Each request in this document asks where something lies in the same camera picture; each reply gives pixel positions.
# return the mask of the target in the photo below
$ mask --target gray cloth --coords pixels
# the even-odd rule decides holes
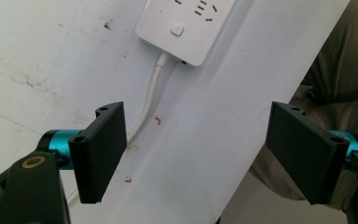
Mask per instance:
[[[309,119],[326,130],[358,132],[358,0],[351,0],[306,74],[314,99],[294,96],[291,105],[306,110]],[[291,177],[267,147],[256,157],[250,172],[277,194],[304,200]],[[341,173],[330,206],[345,209],[357,176]]]

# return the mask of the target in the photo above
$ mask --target red mark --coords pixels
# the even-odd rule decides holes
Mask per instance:
[[[157,121],[157,125],[160,125],[162,122],[161,118],[159,117],[155,117],[155,120]]]

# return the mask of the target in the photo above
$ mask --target white surface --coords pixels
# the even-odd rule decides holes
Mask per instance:
[[[136,25],[136,33],[146,42],[181,61],[200,66],[234,2],[148,0]],[[175,24],[183,28],[182,35],[170,32]]]
[[[167,65],[162,123],[151,118],[103,202],[74,206],[73,223],[214,223],[264,142],[271,101],[290,99],[347,3],[237,1],[203,66]],[[0,172],[101,105],[124,101],[131,129],[159,55],[134,32],[144,5],[0,1]]]

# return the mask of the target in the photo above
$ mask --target person's leg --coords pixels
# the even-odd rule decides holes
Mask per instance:
[[[305,81],[321,104],[358,100],[358,0],[350,1]]]
[[[358,0],[351,0],[306,75],[305,82],[316,93],[316,100],[294,97],[290,102],[307,111],[307,117],[326,130],[358,132]],[[293,200],[305,199],[290,176],[267,147],[256,157],[250,172],[277,194]],[[352,176],[342,175],[340,183],[350,186]],[[335,198],[342,208],[348,195]]]

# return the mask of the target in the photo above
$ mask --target power strip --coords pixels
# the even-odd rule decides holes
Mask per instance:
[[[235,0],[148,0],[136,33],[193,66],[205,60]]]

